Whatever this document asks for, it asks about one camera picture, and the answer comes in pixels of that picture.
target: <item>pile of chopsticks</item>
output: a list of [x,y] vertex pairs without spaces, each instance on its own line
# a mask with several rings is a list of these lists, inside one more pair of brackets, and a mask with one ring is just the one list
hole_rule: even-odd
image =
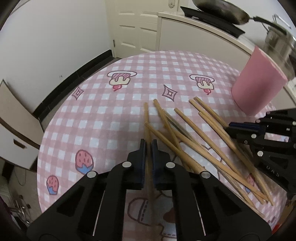
[[250,173],[255,178],[255,182],[262,190],[249,184],[243,174],[235,167],[232,161],[225,155],[225,153],[186,115],[184,115],[178,108],[175,108],[175,112],[198,134],[201,138],[221,157],[221,159],[228,165],[224,165],[212,156],[207,149],[204,148],[199,142],[197,142],[192,135],[190,135],[185,128],[183,128],[172,116],[170,116],[165,110],[163,110],[156,99],[153,100],[154,106],[158,111],[158,115],[167,130],[168,134],[164,134],[152,127],[149,124],[148,104],[144,104],[144,116],[145,116],[145,139],[148,144],[151,143],[150,132],[153,133],[159,140],[161,140],[168,148],[170,148],[181,160],[182,165],[187,171],[193,171],[199,174],[202,171],[206,171],[198,162],[196,162],[191,156],[184,152],[180,146],[180,142],[183,142],[197,153],[202,155],[208,161],[210,161],[224,177],[234,187],[234,189],[240,194],[234,192],[246,205],[248,205],[254,212],[264,218],[264,215],[260,213],[253,202],[250,200],[248,194],[241,188],[240,183],[247,187],[261,204],[266,201],[270,201],[271,205],[274,205],[269,187],[259,171],[254,167],[250,161],[250,156],[247,150],[243,150],[223,129],[228,125],[226,122],[214,112],[208,105],[206,105],[198,97],[189,102],[199,111],[199,115],[208,123],[209,126],[221,137],[221,139],[230,147],[230,149],[237,155],[237,157],[244,163]]

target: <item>pink checkered tablecloth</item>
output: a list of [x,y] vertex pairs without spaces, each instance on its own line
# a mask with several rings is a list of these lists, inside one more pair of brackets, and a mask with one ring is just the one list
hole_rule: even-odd
[[[80,84],[59,108],[48,125],[38,156],[37,187],[41,210],[44,212],[85,173],[110,171],[126,160],[129,152],[137,150],[144,138],[143,103],[149,103],[151,124],[162,129],[153,106],[153,99],[181,123],[198,141],[215,152],[174,112],[178,107],[190,117],[235,163],[248,181],[255,185],[246,168],[218,135],[198,115],[188,102],[198,96],[226,122],[255,121],[235,104],[231,87],[239,72],[229,65],[191,52],[160,51],[140,54],[119,60]],[[159,148],[171,154],[160,141]],[[231,189],[229,183],[207,160],[192,149],[182,148],[197,162]],[[286,203],[286,192],[269,178],[274,206],[260,204],[246,189],[257,209],[273,228]],[[176,238],[173,203],[169,191],[159,192],[156,198],[159,240]],[[147,240],[150,230],[150,206],[145,191],[128,191],[123,240]]]

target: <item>frying pan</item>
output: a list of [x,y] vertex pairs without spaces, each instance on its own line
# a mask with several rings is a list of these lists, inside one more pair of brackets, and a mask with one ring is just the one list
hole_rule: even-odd
[[242,25],[247,23],[250,19],[255,22],[268,24],[284,35],[287,34],[286,30],[280,25],[270,22],[261,17],[250,17],[244,10],[224,0],[192,0],[194,5],[200,10],[210,13],[216,17],[222,18],[230,23]]

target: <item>gingham pattern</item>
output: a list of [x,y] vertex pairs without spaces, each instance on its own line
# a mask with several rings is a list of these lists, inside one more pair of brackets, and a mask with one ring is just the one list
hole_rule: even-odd
[[[111,71],[134,71],[128,85],[113,91],[109,84]],[[196,81],[189,78],[191,74],[205,75],[215,79],[214,90],[207,95],[198,88]],[[198,115],[198,111],[188,102],[194,96],[200,97],[226,122],[255,121],[263,117],[266,111],[274,110],[269,104],[256,117],[246,116],[235,104],[231,95],[231,87],[239,72],[229,65],[191,52],[160,51],[141,54],[119,60],[85,80],[79,87],[83,93],[76,98],[70,95],[59,108],[47,127],[38,156],[37,184],[41,210],[44,212],[62,194],[64,194],[83,175],[75,168],[75,155],[78,150],[89,152],[94,160],[93,170],[98,173],[107,172],[116,164],[126,160],[129,152],[137,150],[141,138],[144,138],[143,103],[149,103],[151,124],[162,128],[153,99],[176,118],[202,144],[204,141],[175,114],[178,107],[191,118],[226,155],[233,160],[239,169],[248,176],[246,168],[218,135]],[[177,91],[174,101],[162,96],[164,85]],[[164,151],[169,150],[159,142]],[[218,176],[212,165],[182,145],[195,160]],[[47,178],[55,175],[59,180],[57,195],[49,195],[46,187]],[[270,203],[261,205],[250,193],[259,211],[265,214],[271,227],[277,223],[286,202],[285,191],[267,178],[272,189],[275,206]],[[127,200],[141,192],[128,194]],[[128,217],[125,218],[124,238],[126,240],[145,240],[144,230],[147,229]]]

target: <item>cream door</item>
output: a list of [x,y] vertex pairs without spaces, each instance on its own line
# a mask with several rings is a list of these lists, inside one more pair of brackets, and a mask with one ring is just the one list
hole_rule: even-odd
[[157,12],[176,11],[178,0],[106,0],[116,57],[155,51]]

